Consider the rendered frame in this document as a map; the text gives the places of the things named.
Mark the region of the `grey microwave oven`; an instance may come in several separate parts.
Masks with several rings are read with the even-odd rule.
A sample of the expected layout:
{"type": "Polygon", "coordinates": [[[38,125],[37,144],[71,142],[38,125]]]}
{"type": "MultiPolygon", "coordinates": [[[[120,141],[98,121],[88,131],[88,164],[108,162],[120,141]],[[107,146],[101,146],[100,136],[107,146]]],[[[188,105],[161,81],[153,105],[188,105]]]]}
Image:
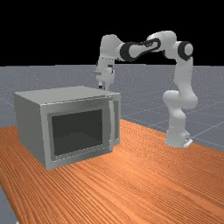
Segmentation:
{"type": "Polygon", "coordinates": [[[95,158],[120,143],[121,95],[91,87],[16,92],[21,144],[47,169],[95,158]]]}

